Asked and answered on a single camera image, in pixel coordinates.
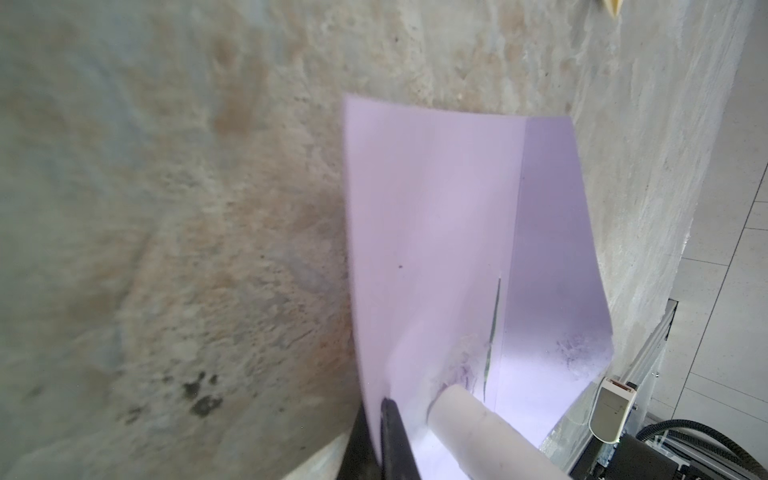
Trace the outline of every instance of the concrete wall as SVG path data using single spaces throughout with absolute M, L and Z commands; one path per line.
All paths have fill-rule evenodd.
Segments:
M 752 6 L 5 2 L 0 477 L 279 478 L 349 428 L 345 91 L 570 114 L 625 368 Z

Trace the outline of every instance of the dark spot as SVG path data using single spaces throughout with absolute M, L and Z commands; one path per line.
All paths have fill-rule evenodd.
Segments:
M 200 382 L 184 383 L 184 397 L 187 400 L 192 400 L 200 392 Z
M 206 395 L 202 399 L 197 400 L 195 404 L 192 405 L 190 412 L 202 418 L 204 416 L 208 416 L 208 414 L 213 410 L 219 408 L 222 402 L 222 398 Z
M 220 106 L 212 117 L 211 125 L 218 137 L 242 137 L 254 129 L 266 127 L 261 122 L 268 75 L 269 68 L 260 54 L 243 58 L 239 74 L 231 75 L 230 80 L 219 89 Z
M 136 420 L 139 418 L 139 415 L 144 411 L 144 407 L 133 407 L 132 409 L 128 410 L 128 416 L 125 419 L 125 425 L 130 425 L 133 422 L 136 422 Z
M 35 388 L 33 388 L 32 390 L 29 391 L 29 393 L 27 394 L 27 398 L 28 399 L 37 398 L 37 397 L 40 396 L 41 393 L 43 393 L 43 386 L 42 385 L 38 385 L 38 386 L 36 386 Z
M 217 38 L 214 41 L 214 58 L 219 65 L 230 67 L 236 56 L 237 48 L 234 43 L 225 38 Z

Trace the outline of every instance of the white pipe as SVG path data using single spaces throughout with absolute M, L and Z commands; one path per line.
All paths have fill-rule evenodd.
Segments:
M 461 386 L 450 386 L 438 396 L 427 424 L 474 480 L 570 480 Z

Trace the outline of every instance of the lavender paper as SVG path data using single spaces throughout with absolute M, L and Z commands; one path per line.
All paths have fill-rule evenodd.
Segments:
M 425 427 L 461 383 L 534 445 L 610 362 L 611 321 L 569 118 L 346 99 L 363 402 L 397 401 L 423 478 L 466 478 Z

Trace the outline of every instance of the tiled floor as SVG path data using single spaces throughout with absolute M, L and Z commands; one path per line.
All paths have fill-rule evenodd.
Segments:
M 671 298 L 649 412 L 720 430 L 768 465 L 768 5 L 758 5 Z

